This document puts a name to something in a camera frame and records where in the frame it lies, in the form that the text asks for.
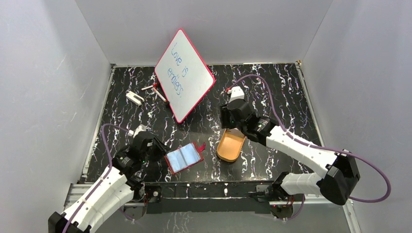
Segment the red leather card holder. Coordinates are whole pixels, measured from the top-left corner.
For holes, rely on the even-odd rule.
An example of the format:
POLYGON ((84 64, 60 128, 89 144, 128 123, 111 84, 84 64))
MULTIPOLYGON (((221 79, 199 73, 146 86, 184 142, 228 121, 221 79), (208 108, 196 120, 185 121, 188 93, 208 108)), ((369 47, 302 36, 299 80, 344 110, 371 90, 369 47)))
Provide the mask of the red leather card holder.
POLYGON ((165 155, 165 160, 168 164, 171 174, 179 173, 204 160, 202 152, 205 150, 206 144, 198 146, 191 142, 185 146, 168 152, 165 155))

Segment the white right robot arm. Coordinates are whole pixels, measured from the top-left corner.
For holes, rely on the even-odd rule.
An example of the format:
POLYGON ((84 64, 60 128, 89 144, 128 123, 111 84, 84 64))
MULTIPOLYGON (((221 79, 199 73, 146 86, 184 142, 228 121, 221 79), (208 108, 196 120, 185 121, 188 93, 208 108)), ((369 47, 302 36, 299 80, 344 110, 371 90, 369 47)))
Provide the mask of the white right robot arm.
POLYGON ((225 129, 237 129, 250 141, 280 151, 308 166, 312 173, 282 172, 266 191, 286 201, 296 194, 325 197, 336 205, 344 205, 360 180, 355 158, 342 152, 321 150, 315 144, 283 131, 278 121, 258 116, 242 99, 220 107, 221 124, 225 129))

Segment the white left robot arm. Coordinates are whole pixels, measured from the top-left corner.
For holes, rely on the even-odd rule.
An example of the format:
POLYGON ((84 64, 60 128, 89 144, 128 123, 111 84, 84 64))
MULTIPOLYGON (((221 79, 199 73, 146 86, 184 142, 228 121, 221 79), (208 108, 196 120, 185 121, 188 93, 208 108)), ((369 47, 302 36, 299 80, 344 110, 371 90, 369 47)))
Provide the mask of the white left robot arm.
POLYGON ((146 196, 145 182, 137 175, 147 162, 161 160, 170 148, 153 133, 140 131, 131 144, 122 147, 100 178, 63 213, 48 219, 51 233, 94 233, 118 209, 129 201, 146 196))

